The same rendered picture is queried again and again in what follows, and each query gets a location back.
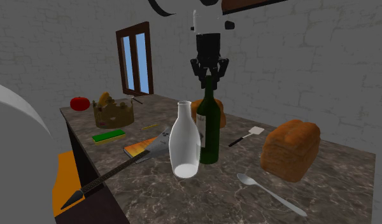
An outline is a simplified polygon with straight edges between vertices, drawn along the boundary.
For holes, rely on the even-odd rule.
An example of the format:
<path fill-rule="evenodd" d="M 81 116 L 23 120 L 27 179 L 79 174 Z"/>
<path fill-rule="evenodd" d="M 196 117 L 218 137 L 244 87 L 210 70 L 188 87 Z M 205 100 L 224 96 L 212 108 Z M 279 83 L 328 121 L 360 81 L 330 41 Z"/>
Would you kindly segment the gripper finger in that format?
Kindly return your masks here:
<path fill-rule="evenodd" d="M 212 89 L 217 89 L 217 83 L 220 81 L 220 78 L 223 78 L 227 67 L 229 65 L 229 59 L 219 58 L 216 64 L 210 68 L 211 72 L 211 85 Z"/>
<path fill-rule="evenodd" d="M 203 82 L 206 77 L 206 69 L 204 66 L 199 62 L 197 58 L 190 60 L 192 70 L 194 72 L 194 75 L 198 77 L 200 82 Z"/>

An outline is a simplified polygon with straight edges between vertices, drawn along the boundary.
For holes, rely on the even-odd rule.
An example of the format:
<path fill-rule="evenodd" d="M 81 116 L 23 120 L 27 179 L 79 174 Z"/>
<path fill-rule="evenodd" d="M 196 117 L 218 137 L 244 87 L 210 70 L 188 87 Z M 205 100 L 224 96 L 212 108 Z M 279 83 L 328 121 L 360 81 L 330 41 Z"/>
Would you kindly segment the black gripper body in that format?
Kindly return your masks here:
<path fill-rule="evenodd" d="M 194 60 L 194 68 L 211 68 L 223 66 L 224 60 L 220 56 L 220 33 L 197 34 L 196 48 L 197 58 Z"/>

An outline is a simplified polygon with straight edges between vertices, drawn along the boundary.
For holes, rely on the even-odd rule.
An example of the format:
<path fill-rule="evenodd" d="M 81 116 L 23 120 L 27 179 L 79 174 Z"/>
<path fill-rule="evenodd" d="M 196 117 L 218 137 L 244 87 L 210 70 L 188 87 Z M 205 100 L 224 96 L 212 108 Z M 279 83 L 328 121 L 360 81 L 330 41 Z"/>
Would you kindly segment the small brown bread loaf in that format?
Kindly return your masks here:
<path fill-rule="evenodd" d="M 223 112 L 223 104 L 220 100 L 218 99 L 215 99 L 216 103 L 218 104 L 219 108 L 220 108 L 220 128 L 224 128 L 226 126 L 226 117 L 225 117 L 225 114 Z M 194 122 L 196 122 L 196 113 L 197 113 L 197 108 L 199 107 L 200 103 L 202 102 L 202 99 L 199 99 L 199 100 L 196 100 L 196 101 L 193 101 L 190 105 L 191 107 L 191 115 L 192 115 L 192 119 L 194 120 Z"/>

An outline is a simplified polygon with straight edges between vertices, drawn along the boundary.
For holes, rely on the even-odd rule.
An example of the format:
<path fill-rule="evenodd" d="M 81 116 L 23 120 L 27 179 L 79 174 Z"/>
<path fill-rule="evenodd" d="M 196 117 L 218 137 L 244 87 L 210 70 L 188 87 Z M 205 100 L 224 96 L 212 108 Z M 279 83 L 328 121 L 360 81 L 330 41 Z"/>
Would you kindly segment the dark green wine bottle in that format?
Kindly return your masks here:
<path fill-rule="evenodd" d="M 200 163 L 214 164 L 219 156 L 221 111 L 214 99 L 211 75 L 207 75 L 205 80 L 204 98 L 196 112 L 201 139 Z"/>

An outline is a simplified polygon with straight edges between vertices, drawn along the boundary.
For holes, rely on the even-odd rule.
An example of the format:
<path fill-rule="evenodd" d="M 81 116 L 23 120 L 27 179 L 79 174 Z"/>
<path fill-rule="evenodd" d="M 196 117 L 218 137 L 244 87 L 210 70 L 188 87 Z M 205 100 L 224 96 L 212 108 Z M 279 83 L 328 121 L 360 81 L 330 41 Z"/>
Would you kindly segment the brown wooden board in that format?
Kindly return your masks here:
<path fill-rule="evenodd" d="M 228 15 L 240 11 L 259 8 L 287 0 L 222 0 L 222 13 Z"/>

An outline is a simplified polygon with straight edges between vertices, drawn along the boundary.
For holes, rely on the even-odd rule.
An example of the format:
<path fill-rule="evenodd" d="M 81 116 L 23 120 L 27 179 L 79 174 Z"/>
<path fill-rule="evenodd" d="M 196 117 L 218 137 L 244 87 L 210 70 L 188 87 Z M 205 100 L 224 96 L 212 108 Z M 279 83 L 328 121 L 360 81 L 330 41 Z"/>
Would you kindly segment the brown framed window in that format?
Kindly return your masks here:
<path fill-rule="evenodd" d="M 135 96 L 154 94 L 150 23 L 141 22 L 115 34 L 123 93 Z"/>

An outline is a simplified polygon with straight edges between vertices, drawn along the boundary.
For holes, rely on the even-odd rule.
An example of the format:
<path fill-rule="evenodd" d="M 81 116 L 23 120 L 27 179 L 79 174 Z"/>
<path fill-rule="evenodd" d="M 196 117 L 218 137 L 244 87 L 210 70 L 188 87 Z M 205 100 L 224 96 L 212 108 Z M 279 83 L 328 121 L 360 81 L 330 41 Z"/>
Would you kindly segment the white glass bottle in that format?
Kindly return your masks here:
<path fill-rule="evenodd" d="M 191 178 L 199 168 L 201 140 L 191 115 L 191 102 L 178 102 L 178 117 L 169 136 L 169 156 L 178 178 Z"/>

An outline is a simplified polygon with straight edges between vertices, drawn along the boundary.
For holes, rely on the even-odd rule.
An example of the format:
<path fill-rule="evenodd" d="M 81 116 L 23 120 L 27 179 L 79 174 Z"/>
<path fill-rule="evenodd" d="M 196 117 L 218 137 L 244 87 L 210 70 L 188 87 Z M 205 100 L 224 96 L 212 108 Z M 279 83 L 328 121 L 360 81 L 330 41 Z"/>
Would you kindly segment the gold crown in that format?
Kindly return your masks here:
<path fill-rule="evenodd" d="M 92 101 L 95 125 L 100 129 L 117 129 L 134 123 L 133 98 L 119 104 L 104 93 L 98 102 Z"/>

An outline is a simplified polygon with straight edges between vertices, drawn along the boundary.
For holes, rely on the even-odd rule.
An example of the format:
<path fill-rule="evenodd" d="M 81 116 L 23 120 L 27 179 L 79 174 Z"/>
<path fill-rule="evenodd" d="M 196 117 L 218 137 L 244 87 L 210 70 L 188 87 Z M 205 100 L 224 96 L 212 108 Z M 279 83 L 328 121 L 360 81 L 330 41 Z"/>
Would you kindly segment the orange book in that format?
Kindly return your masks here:
<path fill-rule="evenodd" d="M 132 158 L 132 157 L 138 155 L 139 153 L 143 152 L 145 150 L 145 148 L 147 148 L 152 143 L 157 144 L 159 147 L 159 153 L 157 154 L 157 156 L 164 155 L 165 153 L 168 153 L 169 152 L 168 144 L 165 141 L 161 141 L 160 143 L 158 143 L 155 141 L 156 138 L 157 137 L 153 137 L 153 138 L 141 141 L 139 143 L 132 144 L 130 146 L 126 146 L 126 147 L 124 147 L 124 153 L 127 156 L 129 156 L 130 158 Z"/>

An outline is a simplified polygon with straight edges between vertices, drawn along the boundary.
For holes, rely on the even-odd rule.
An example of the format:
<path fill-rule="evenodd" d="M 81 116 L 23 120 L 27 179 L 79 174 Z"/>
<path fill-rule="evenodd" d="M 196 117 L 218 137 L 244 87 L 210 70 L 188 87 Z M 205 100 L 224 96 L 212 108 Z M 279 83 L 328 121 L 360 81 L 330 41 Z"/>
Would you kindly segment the large brown bread loaf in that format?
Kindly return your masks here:
<path fill-rule="evenodd" d="M 260 166 L 285 181 L 296 183 L 314 162 L 319 145 L 320 129 L 316 124 L 290 120 L 266 137 Z"/>

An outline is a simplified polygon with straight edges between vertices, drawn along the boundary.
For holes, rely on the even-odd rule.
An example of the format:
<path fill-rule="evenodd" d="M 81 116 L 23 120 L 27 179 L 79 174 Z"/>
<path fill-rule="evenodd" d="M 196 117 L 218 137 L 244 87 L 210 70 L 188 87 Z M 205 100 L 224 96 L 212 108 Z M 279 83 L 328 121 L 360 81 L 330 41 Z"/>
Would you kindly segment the red tomato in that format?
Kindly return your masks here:
<path fill-rule="evenodd" d="M 90 101 L 86 97 L 75 97 L 71 99 L 70 107 L 75 111 L 85 111 L 90 107 Z"/>

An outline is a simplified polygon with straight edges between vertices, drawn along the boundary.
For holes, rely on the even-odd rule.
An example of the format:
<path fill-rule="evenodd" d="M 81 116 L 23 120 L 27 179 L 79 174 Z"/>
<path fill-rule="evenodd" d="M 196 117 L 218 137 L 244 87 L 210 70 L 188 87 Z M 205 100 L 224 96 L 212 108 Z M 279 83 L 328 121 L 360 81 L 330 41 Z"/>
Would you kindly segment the silver spoon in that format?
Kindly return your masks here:
<path fill-rule="evenodd" d="M 253 178 L 251 178 L 251 177 L 249 177 L 249 176 L 247 176 L 247 175 L 245 175 L 243 173 L 237 173 L 236 176 L 237 176 L 238 180 L 240 180 L 240 182 L 242 182 L 245 185 L 256 185 L 256 186 L 260 187 L 261 189 L 266 191 L 268 194 L 273 196 L 276 200 L 281 202 L 284 206 L 286 206 L 287 208 L 291 209 L 293 212 L 297 213 L 298 215 L 303 216 L 303 217 L 307 217 L 308 216 L 307 213 L 304 210 L 302 210 L 301 208 L 293 205 L 292 203 L 290 203 L 289 201 L 283 199 L 279 195 L 276 195 L 275 193 L 273 193 L 272 191 L 268 190 L 267 188 L 263 187 L 261 184 L 257 183 Z"/>

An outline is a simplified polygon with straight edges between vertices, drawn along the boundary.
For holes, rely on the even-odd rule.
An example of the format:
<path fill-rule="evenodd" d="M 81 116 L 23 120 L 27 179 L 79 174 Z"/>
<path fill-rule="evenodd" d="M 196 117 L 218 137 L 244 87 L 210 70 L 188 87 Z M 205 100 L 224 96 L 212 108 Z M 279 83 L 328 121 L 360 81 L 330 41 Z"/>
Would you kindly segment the grey electric guitar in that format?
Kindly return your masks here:
<path fill-rule="evenodd" d="M 169 151 L 169 136 L 171 133 L 171 129 L 167 127 L 162 133 L 158 135 L 158 137 L 153 140 L 144 151 L 141 153 L 138 153 L 136 156 L 128 159 L 127 161 L 123 162 L 122 164 L 118 165 L 114 169 L 110 170 L 106 174 L 98 177 L 97 179 L 91 181 L 87 185 L 81 187 L 79 190 L 75 191 L 74 194 L 66 201 L 66 203 L 61 207 L 61 209 L 65 209 L 68 206 L 74 204 L 75 202 L 79 201 L 85 193 L 91 191 L 98 185 L 105 182 L 107 179 L 110 179 L 120 171 L 124 170 L 128 166 L 135 164 L 136 162 L 139 162 L 140 160 L 143 160 L 144 158 L 155 158 L 160 155 L 165 154 Z"/>

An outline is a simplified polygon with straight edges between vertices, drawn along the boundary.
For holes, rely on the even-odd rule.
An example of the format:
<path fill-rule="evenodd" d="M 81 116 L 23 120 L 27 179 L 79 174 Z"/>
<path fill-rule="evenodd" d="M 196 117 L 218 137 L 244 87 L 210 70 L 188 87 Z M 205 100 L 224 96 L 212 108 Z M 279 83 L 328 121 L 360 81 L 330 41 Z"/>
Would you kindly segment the dark table with marble top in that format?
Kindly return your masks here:
<path fill-rule="evenodd" d="M 68 211 L 66 224 L 371 224 L 375 156 L 321 141 L 312 166 L 297 183 L 265 172 L 260 154 L 267 135 L 244 138 L 255 121 L 227 115 L 220 157 L 196 176 L 177 178 L 168 154 L 133 164 L 88 192 Z M 301 208 L 303 217 L 256 185 Z"/>

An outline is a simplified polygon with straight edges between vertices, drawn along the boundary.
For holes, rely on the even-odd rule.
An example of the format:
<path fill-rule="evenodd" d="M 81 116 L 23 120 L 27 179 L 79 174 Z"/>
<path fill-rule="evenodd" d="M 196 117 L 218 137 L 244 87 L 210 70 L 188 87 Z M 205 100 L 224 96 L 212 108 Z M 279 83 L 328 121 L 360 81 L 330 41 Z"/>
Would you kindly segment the orange rug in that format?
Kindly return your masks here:
<path fill-rule="evenodd" d="M 65 153 L 58 154 L 58 159 L 59 167 L 57 171 L 57 178 L 52 190 L 52 207 L 53 215 L 55 217 L 85 199 L 85 197 L 82 197 L 80 200 L 65 209 L 61 209 L 70 196 L 72 196 L 76 190 L 81 188 L 81 184 L 73 152 L 67 151 Z"/>

